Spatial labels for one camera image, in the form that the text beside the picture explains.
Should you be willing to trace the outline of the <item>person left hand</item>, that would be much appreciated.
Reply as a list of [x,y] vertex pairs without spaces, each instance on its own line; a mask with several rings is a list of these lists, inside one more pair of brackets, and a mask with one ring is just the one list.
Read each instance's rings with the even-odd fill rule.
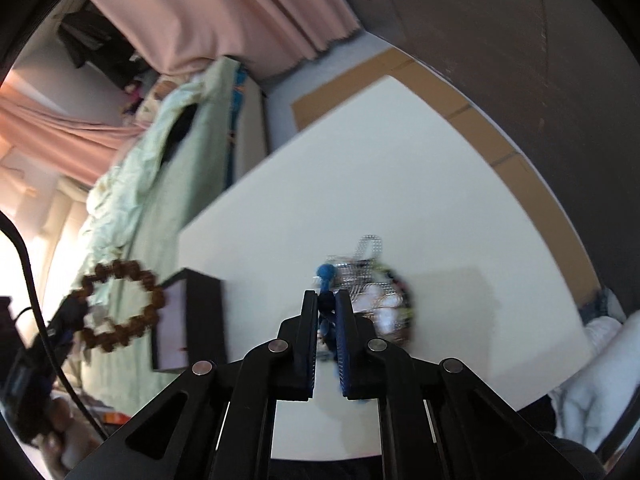
[[38,446],[53,479],[64,479],[72,469],[94,452],[101,441],[91,425],[77,417],[60,396],[49,404],[47,416],[53,430],[41,436]]

